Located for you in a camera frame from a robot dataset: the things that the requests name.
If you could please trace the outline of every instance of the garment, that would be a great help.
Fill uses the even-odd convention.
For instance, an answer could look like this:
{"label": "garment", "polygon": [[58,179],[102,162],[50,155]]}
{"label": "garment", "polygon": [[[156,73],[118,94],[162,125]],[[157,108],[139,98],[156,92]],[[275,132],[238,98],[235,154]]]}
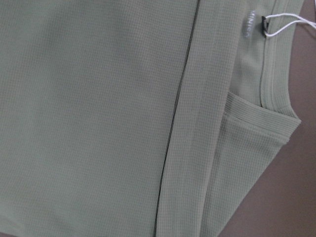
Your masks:
{"label": "garment", "polygon": [[302,4],[1,1],[0,232],[218,236],[300,123],[260,26]]}

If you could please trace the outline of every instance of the hang tag string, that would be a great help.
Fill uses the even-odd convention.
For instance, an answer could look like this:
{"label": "hang tag string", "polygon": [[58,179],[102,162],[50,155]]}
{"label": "hang tag string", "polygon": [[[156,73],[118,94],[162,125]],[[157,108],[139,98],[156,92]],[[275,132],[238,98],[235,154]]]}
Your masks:
{"label": "hang tag string", "polygon": [[[268,25],[269,25],[269,23],[268,23],[267,19],[280,17],[280,16],[296,17],[298,20],[291,21],[290,23],[286,24],[285,26],[283,26],[278,31],[276,31],[276,32],[274,32],[272,34],[268,34]],[[305,23],[305,24],[310,25],[311,27],[313,27],[316,30],[316,23],[315,22],[306,20],[305,18],[303,18],[303,17],[301,17],[299,15],[293,14],[293,13],[281,13],[281,14],[275,14],[275,15],[269,15],[269,16],[262,16],[262,31],[263,31],[263,34],[264,34],[265,37],[273,37],[273,36],[277,35],[278,33],[280,33],[281,31],[283,31],[285,28],[287,28],[290,25],[295,24],[295,23]]]}

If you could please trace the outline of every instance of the sage green fabric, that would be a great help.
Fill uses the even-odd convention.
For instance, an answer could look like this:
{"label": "sage green fabric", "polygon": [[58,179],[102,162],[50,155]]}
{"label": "sage green fabric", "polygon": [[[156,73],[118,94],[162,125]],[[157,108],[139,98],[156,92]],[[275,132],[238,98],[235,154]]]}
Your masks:
{"label": "sage green fabric", "polygon": [[218,236],[301,122],[260,26],[302,4],[0,1],[0,233]]}

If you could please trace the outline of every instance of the waffle knit fabric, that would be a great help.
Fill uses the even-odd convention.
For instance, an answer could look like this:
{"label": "waffle knit fabric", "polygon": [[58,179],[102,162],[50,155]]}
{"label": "waffle knit fabric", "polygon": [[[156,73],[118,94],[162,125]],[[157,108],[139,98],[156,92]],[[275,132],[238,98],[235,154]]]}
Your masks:
{"label": "waffle knit fabric", "polygon": [[0,232],[218,236],[301,122],[261,16],[302,4],[0,1]]}

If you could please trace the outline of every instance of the white string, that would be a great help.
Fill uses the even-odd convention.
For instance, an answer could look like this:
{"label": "white string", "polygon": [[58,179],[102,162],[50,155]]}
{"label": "white string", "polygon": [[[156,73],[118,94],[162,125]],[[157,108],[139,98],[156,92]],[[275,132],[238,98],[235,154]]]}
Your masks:
{"label": "white string", "polygon": [[306,20],[305,18],[298,16],[296,14],[293,14],[293,13],[281,13],[281,14],[269,15],[269,16],[266,16],[265,18],[269,19],[269,18],[274,18],[274,17],[279,17],[279,16],[292,16],[292,17],[298,18],[299,20],[295,20],[295,21],[288,23],[287,25],[283,26],[281,29],[279,29],[277,32],[275,32],[273,34],[268,34],[267,32],[265,32],[265,35],[267,37],[272,37],[272,36],[277,35],[281,31],[283,31],[285,28],[289,27],[290,25],[292,25],[294,23],[305,23],[305,24],[310,25],[311,27],[313,27],[316,30],[316,23],[315,22]]}

